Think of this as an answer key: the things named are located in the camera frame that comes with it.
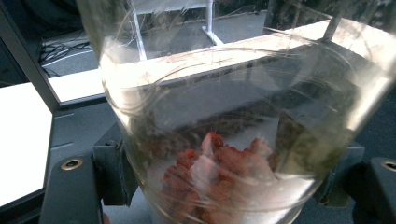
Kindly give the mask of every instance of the white surface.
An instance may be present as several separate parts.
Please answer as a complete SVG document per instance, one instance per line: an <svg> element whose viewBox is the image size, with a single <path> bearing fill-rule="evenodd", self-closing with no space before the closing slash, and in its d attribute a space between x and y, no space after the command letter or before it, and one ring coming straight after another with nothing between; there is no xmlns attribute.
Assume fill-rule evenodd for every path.
<svg viewBox="0 0 396 224"><path fill-rule="evenodd" d="M99 69L75 73L63 77L53 77L49 83L61 102L96 95L104 92Z"/></svg>
<svg viewBox="0 0 396 224"><path fill-rule="evenodd" d="M0 206L43 188L52 114L31 83L0 89Z"/></svg>

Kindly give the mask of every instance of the metal frame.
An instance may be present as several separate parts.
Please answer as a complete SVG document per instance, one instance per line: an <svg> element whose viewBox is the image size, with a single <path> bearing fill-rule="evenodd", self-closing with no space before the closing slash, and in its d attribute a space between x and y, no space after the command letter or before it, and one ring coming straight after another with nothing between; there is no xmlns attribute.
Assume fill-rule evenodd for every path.
<svg viewBox="0 0 396 224"><path fill-rule="evenodd" d="M214 0L207 0L206 2L206 26L202 27L202 31L204 31L204 33L210 38L213 44L223 45L223 42L215 35L215 33L212 30L213 4L214 4ZM139 26L139 20L137 18L136 9L134 9L132 15L134 17L134 28L136 29L136 42L137 42L137 48L139 50L139 58L141 61L145 61L147 59L147 56L146 56L145 46L143 43L143 37L140 33L140 26Z"/></svg>
<svg viewBox="0 0 396 224"><path fill-rule="evenodd" d="M77 98L74 100L60 102L58 110L65 111L69 109L82 108L84 106L89 106L89 105L98 105L106 102L107 99L105 97L105 94L101 93L97 95L91 95L82 98Z"/></svg>
<svg viewBox="0 0 396 224"><path fill-rule="evenodd" d="M341 6L338 8L338 11L336 11L334 13L332 19L330 20L330 23L326 29L325 34L321 38L321 41L328 42L328 41L332 40L335 30L337 29L338 24L340 23L340 20L343 16L345 10L348 10L348 8L346 6L349 2L350 2L350 0L342 1ZM279 20L278 15L281 12L282 7L289 3L290 2L288 2L286 0L270 0L269 1L267 15L266 15L266 18L264 21L264 28L262 29L263 35L272 33L272 31L267 30L266 28L284 29L284 27L276 27L277 22ZM299 14L297 13L293 19L297 21L298 17L299 17Z"/></svg>
<svg viewBox="0 0 396 224"><path fill-rule="evenodd" d="M0 207L2 223L38 223L45 189L39 189Z"/></svg>
<svg viewBox="0 0 396 224"><path fill-rule="evenodd" d="M8 14L3 2L0 2L0 24L2 26L0 38L3 39L9 52L23 73L32 82L51 113L54 113L60 106L60 100L51 87L48 78L40 69L38 62L32 60L27 52L21 33Z"/></svg>

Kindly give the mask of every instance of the screw hole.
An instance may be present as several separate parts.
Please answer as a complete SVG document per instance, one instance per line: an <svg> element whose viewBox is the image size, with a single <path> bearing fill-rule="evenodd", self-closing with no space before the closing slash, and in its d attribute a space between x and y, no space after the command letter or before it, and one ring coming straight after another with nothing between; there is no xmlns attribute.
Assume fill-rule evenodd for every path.
<svg viewBox="0 0 396 224"><path fill-rule="evenodd" d="M78 164L78 161L70 161L66 164L67 167L73 167Z"/></svg>
<svg viewBox="0 0 396 224"><path fill-rule="evenodd" d="M320 199L319 203L321 205L326 205L329 203L329 198L327 196L324 196L323 198Z"/></svg>
<svg viewBox="0 0 396 224"><path fill-rule="evenodd" d="M392 161L384 161L383 166L393 172L396 172L396 163Z"/></svg>
<svg viewBox="0 0 396 224"><path fill-rule="evenodd" d="M61 168L66 171L77 169L82 164L82 159L73 159L64 162Z"/></svg>

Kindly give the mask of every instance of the black cable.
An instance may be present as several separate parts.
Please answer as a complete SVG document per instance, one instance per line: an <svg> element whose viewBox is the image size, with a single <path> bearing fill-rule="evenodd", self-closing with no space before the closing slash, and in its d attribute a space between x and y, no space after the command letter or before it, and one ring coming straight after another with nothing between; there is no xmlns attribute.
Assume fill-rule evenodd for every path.
<svg viewBox="0 0 396 224"><path fill-rule="evenodd" d="M43 68L44 72L47 74L49 78L51 77L61 77L59 74L57 74L55 71L49 68Z"/></svg>
<svg viewBox="0 0 396 224"><path fill-rule="evenodd" d="M91 49L90 42L76 44L75 46L66 46L65 44L46 45L41 51L40 64L48 61L55 61L67 56L73 50Z"/></svg>

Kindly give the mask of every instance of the clear glass container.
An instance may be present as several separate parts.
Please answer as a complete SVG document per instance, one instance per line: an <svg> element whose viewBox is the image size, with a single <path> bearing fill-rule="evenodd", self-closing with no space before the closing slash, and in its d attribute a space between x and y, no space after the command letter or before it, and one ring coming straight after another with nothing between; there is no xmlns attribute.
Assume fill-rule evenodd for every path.
<svg viewBox="0 0 396 224"><path fill-rule="evenodd" d="M394 2L78 1L155 223L289 223L395 79Z"/></svg>

